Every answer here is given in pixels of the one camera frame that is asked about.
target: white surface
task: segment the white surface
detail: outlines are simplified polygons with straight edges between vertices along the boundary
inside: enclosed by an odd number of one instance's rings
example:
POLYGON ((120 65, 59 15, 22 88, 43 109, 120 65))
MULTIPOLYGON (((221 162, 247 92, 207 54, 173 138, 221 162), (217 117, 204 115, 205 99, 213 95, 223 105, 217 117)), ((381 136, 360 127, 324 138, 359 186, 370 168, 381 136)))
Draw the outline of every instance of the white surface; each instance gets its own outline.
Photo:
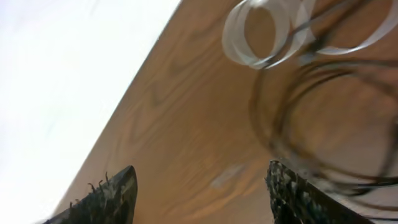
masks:
POLYGON ((0 1, 0 223, 51 215, 178 3, 0 1))

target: white cable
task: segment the white cable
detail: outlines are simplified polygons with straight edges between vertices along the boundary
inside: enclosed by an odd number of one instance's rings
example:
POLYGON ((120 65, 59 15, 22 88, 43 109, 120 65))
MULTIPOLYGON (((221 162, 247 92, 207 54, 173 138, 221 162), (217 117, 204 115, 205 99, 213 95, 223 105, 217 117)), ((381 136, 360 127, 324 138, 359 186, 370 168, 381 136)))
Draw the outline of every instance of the white cable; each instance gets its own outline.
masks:
MULTIPOLYGON (((223 31, 223 48, 226 56, 236 63, 249 65, 252 68, 260 69, 265 66, 273 67, 287 60, 303 44, 314 39, 310 28, 301 30, 294 35, 292 45, 286 54, 273 64, 269 60, 284 46, 290 32, 290 25, 293 28, 310 20, 316 0, 243 0, 230 12, 227 17, 223 31), (266 58, 258 58, 247 43, 244 35, 246 18, 252 8, 261 7, 269 11, 275 23, 274 47, 266 58)), ((384 37, 398 24, 398 0, 393 0, 391 9, 385 21, 376 31, 362 44, 351 49, 326 47, 318 51, 325 55, 342 55, 354 52, 377 42, 384 37)))

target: black wire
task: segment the black wire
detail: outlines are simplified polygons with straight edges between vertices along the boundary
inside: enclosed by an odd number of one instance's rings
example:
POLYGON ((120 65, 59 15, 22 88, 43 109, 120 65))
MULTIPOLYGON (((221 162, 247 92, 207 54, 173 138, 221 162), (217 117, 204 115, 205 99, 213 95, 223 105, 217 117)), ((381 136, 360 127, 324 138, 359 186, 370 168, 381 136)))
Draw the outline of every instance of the black wire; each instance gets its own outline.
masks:
MULTIPOLYGON (((347 77, 360 78, 363 83, 371 85, 383 94, 390 96, 391 98, 395 99, 398 104, 398 94, 395 92, 395 87, 393 85, 381 82, 379 80, 373 80, 372 78, 369 78, 369 74, 363 74, 357 71, 359 66, 374 66, 398 69, 398 60, 333 60, 312 62, 308 65, 302 66, 297 71, 297 74, 295 74, 295 80, 290 83, 287 91, 282 96, 280 105, 276 112, 276 117, 271 124, 272 129, 269 136, 266 134, 264 130, 265 127, 263 126, 264 124, 262 124, 261 121, 260 104, 262 101, 261 95, 263 92, 263 84, 265 82, 266 70, 268 69, 268 67, 270 67, 270 65, 272 65, 273 62, 276 61, 276 58, 284 51, 284 48, 291 43, 291 41, 294 39, 295 34, 300 32, 301 30, 309 28, 313 23, 319 21, 320 19, 323 19, 325 16, 331 14, 337 9, 341 9, 347 4, 353 4, 347 11, 345 11, 345 13, 341 17, 339 17, 335 21, 335 23, 331 27, 321 31, 321 34, 316 39, 316 41, 309 44, 305 51, 305 54, 315 55, 316 51, 326 46, 327 42, 330 41, 336 30, 340 28, 340 26, 342 26, 348 18, 357 13, 362 7, 364 7, 367 3, 371 1, 372 0, 362 0, 354 4, 354 0, 345 0, 333 5, 329 5, 326 9, 322 10, 322 12, 314 15, 307 23, 302 24, 301 26, 293 30, 288 36, 284 47, 282 47, 282 49, 278 51, 278 53, 271 59, 271 63, 259 72, 255 80, 252 97, 249 102, 249 114, 251 124, 258 140, 264 147, 270 149, 276 157, 284 157, 287 154, 293 154, 304 158, 306 161, 312 161, 315 167, 319 168, 316 173, 317 177, 329 180, 341 189, 349 190, 350 193, 346 193, 342 190, 340 190, 338 193, 350 197, 368 194, 373 190, 379 189, 381 187, 392 187, 398 185, 398 176, 386 177, 390 173, 390 169, 395 161, 396 154, 398 153, 397 122, 394 121, 392 124, 391 145, 386 155, 386 158, 384 159, 381 170, 379 171, 377 176, 369 176, 349 172, 347 170, 342 170, 339 167, 335 167, 331 164, 327 164, 326 162, 323 162, 316 158, 312 153, 307 152, 305 149, 292 142, 292 140, 290 139, 290 119, 292 113, 295 111, 301 100, 316 88, 319 88, 334 79, 347 77), (299 88, 303 85, 307 85, 307 87, 301 91, 298 91, 299 88), (351 177, 371 180, 372 182, 368 184, 338 182, 332 180, 324 172, 322 172, 322 168, 333 170, 340 174, 348 175, 351 177)), ((377 208, 380 210, 398 210, 398 207, 383 207, 377 205, 369 205, 369 207, 377 208)), ((373 220, 398 221, 398 218, 367 218, 373 220)))

